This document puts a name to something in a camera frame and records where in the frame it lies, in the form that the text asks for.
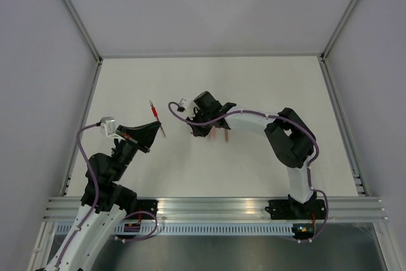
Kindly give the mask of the translucent orange highlighter marker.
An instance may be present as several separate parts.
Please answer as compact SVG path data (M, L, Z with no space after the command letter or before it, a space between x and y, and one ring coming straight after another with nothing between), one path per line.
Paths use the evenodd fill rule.
M209 133L210 141L215 141L216 135L217 135L217 128L212 128L210 133Z

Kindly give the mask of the wooden orange highlighter pencil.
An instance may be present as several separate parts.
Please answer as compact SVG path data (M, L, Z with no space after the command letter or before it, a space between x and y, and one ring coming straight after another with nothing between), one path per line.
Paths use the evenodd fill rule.
M229 142L229 134L228 134L228 129L224 129L224 134L225 134L225 142Z

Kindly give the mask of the red gel pen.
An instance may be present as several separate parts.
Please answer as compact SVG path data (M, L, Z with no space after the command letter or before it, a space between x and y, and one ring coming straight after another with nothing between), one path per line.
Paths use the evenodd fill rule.
M149 104L150 104L151 111L152 111L153 116L155 117L156 121L161 123L161 121L159 119L158 112L157 112L157 110L155 108L155 105L153 104L153 102L151 100L149 100ZM163 128L163 125L160 126L160 130L161 130L163 138L167 138L166 133L165 133L164 128Z

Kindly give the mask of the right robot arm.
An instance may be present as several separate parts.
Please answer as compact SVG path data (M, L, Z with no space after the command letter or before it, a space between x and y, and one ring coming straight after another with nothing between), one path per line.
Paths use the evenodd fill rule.
M310 215L317 194L311 186L310 164L318 156L314 134L297 113L284 108L274 114L221 104L210 92L194 100L182 99L177 111L186 115L193 136L206 137L213 128L243 130L266 137L276 158L287 168L289 211L295 218Z

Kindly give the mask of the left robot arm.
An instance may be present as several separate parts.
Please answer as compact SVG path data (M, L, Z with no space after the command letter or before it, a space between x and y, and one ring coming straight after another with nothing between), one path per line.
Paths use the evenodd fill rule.
M156 212L143 209L137 193L118 182L137 152L150 152L160 127L159 121L127 127L116 125L113 117L103 117L77 132L76 142L86 162L88 182L74 222L45 270L91 270L102 247L121 221L145 215L158 222ZM81 135L91 128L100 128L106 137L113 139L111 154L86 155Z

